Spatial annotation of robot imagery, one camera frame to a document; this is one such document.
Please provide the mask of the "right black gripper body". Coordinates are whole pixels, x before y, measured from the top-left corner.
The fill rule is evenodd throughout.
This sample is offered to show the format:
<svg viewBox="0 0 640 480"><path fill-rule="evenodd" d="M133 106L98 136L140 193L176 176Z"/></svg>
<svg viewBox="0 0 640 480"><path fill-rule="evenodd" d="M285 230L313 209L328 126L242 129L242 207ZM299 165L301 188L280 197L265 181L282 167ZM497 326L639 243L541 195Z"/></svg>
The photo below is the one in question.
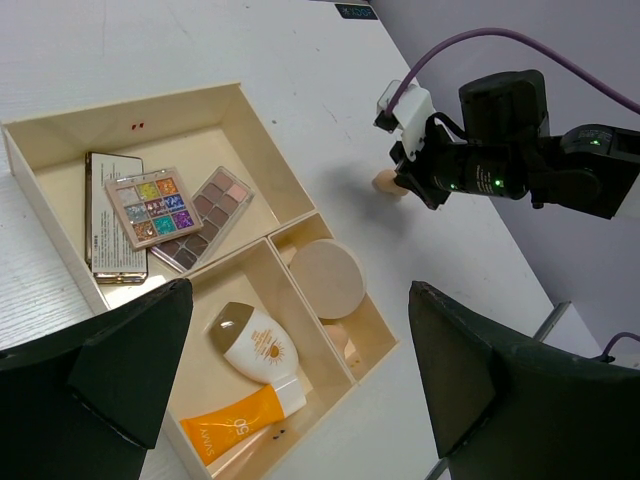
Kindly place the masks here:
<svg viewBox="0 0 640 480"><path fill-rule="evenodd" d="M431 210L453 193L520 200L533 190L539 138L539 115L500 114L464 130L447 115L433 114L413 155L400 141L392 147L393 183Z"/></svg>

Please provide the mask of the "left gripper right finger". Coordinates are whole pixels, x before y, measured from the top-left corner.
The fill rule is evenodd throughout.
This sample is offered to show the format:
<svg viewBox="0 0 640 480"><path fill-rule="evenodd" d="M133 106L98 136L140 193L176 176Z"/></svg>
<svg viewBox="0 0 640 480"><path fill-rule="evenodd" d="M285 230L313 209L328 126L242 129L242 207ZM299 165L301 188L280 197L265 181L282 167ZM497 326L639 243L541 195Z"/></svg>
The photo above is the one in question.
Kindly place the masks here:
<svg viewBox="0 0 640 480"><path fill-rule="evenodd" d="M416 281L408 316L455 479L635 479L639 373L523 335Z"/></svg>

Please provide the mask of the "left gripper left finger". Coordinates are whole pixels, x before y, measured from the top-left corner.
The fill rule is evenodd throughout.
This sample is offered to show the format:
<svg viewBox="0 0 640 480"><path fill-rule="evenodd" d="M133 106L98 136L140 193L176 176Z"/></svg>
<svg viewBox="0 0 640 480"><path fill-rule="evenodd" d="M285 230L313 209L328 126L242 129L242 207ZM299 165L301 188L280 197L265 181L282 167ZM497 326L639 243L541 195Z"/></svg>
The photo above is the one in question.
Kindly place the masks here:
<svg viewBox="0 0 640 480"><path fill-rule="evenodd" d="M4 479L136 479L156 446L193 310L175 279L1 353Z"/></svg>

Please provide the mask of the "beige makeup sponge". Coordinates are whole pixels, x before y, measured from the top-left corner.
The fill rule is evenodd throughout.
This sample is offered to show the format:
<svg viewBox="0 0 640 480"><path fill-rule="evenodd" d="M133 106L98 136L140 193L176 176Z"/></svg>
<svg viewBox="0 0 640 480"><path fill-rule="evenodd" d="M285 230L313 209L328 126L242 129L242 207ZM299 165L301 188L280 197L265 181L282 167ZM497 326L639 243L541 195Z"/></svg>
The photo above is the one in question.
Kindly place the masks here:
<svg viewBox="0 0 640 480"><path fill-rule="evenodd" d="M401 198L406 196L409 191L395 183L396 177L397 174L394 170L382 170L374 177L372 184L379 192L396 198Z"/></svg>
<svg viewBox="0 0 640 480"><path fill-rule="evenodd" d="M355 352L355 346L341 324L324 325L324 330L343 359L347 359Z"/></svg>

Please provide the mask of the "orange sunscreen tube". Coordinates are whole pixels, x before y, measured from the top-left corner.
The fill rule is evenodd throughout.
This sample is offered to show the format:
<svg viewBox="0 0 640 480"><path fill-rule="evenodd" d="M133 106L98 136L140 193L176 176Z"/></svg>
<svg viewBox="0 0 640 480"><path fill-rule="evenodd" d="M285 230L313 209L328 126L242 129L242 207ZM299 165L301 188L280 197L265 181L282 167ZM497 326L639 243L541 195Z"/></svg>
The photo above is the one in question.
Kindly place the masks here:
<svg viewBox="0 0 640 480"><path fill-rule="evenodd" d="M183 419L180 425L200 460L208 466L241 441L288 418L306 403L299 378L289 375L220 410Z"/></svg>

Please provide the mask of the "gold rectangular makeup case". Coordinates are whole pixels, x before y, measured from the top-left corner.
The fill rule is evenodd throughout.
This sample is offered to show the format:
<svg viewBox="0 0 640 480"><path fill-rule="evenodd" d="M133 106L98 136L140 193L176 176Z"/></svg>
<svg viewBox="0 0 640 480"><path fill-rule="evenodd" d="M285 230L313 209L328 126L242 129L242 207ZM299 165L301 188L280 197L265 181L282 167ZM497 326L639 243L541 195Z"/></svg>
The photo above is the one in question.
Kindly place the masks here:
<svg viewBox="0 0 640 480"><path fill-rule="evenodd" d="M105 183L143 172L140 158L85 155L85 262L98 284L142 284L147 254L134 251L105 190Z"/></svg>

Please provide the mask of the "round cream powder puff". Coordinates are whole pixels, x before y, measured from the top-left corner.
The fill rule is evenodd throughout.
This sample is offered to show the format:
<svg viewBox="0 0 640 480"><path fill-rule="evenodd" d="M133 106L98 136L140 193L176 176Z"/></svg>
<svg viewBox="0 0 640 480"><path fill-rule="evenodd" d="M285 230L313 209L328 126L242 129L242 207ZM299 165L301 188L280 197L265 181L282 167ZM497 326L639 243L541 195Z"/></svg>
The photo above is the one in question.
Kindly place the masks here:
<svg viewBox="0 0 640 480"><path fill-rule="evenodd" d="M361 262L351 249L336 240L319 239L298 249L289 270L321 319L347 317L365 297L366 276Z"/></svg>

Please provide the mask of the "brown eyeshadow palette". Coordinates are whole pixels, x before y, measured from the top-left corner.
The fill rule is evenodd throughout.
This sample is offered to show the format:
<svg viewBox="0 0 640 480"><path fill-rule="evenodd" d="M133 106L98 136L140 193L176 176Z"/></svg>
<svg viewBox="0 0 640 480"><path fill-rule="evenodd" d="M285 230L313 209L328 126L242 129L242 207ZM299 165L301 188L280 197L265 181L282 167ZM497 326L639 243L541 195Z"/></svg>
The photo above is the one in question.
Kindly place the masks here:
<svg viewBox="0 0 640 480"><path fill-rule="evenodd" d="M246 183L219 166L192 196L203 228L154 246L151 253L180 273L199 266L220 247L253 198Z"/></svg>

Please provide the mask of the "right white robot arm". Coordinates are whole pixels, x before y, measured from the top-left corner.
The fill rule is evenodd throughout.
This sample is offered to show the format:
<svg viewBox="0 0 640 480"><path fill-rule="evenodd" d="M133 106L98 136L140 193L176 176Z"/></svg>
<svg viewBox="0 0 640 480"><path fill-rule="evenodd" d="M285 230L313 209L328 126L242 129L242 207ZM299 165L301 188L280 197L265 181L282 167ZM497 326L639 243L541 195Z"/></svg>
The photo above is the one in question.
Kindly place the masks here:
<svg viewBox="0 0 640 480"><path fill-rule="evenodd" d="M390 151L396 168L380 188L412 192L431 210L453 193L555 204L612 219L639 215L639 134L600 124L561 136L549 130L544 77L537 70L502 72L462 86L456 125L411 86L377 126L401 130Z"/></svg>

